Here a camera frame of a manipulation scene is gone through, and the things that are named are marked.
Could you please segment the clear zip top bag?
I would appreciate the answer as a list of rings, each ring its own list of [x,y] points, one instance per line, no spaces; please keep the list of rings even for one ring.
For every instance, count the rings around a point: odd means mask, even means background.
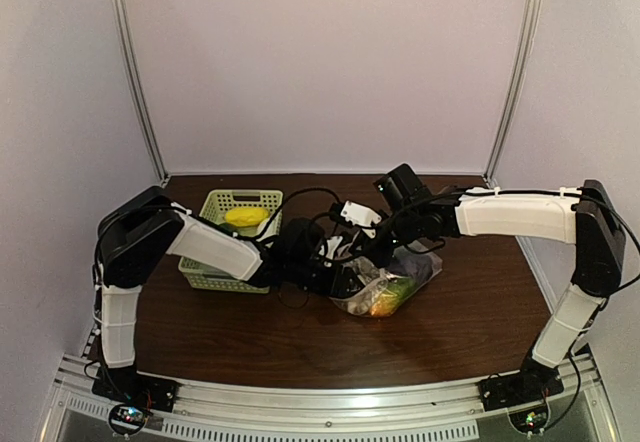
[[[330,300],[344,312],[358,317],[374,318],[369,309],[378,299],[395,299],[398,310],[433,279],[417,284],[403,274],[400,259],[409,253],[415,254],[398,249],[386,268],[377,268],[364,257],[345,264],[336,279],[339,291]]]

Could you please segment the yellow fake banana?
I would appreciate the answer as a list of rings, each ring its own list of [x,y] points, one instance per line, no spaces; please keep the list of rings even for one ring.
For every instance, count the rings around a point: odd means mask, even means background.
[[[224,221],[236,228],[257,227],[270,217],[264,207],[234,207],[224,215]]]

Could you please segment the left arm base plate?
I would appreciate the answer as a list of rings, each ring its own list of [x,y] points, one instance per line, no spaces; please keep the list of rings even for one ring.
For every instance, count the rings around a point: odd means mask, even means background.
[[[100,369],[92,393],[136,408],[170,413],[178,383],[171,379],[141,375],[135,367]]]

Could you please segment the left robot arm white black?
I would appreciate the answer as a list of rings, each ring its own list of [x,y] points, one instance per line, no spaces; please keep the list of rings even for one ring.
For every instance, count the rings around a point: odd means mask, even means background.
[[[92,271],[107,373],[135,372],[138,299],[168,255],[252,287],[287,281],[327,297],[354,294],[330,252],[339,242],[327,241],[307,218],[282,225],[284,207],[264,207],[257,222],[242,227],[226,214],[214,219],[195,214],[152,186],[106,216],[98,227]]]

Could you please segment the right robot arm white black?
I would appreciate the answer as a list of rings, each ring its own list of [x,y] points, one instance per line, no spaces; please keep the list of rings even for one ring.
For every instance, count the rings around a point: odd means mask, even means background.
[[[366,217],[362,227],[374,247],[483,235],[574,246],[570,282],[519,370],[528,384],[550,382],[573,344],[625,287],[621,280],[629,233],[597,180],[557,190],[472,187],[434,194],[402,164],[375,186],[391,213]]]

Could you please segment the green plastic basket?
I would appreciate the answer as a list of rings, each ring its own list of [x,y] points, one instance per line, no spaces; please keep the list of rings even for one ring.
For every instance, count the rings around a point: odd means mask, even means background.
[[[261,265],[256,245],[247,237],[259,240],[280,231],[282,214],[276,210],[283,201],[279,190],[211,191],[200,210],[199,220],[185,219],[183,231],[169,253],[181,258],[179,270],[194,289],[266,294],[269,288],[249,284],[249,278]],[[264,207],[273,222],[262,222],[257,227],[224,229],[224,215],[234,207]]]

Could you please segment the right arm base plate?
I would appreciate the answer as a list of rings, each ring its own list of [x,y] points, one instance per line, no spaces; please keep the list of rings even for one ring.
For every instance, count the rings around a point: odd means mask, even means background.
[[[558,371],[547,368],[492,374],[477,386],[486,412],[541,401],[564,391]]]

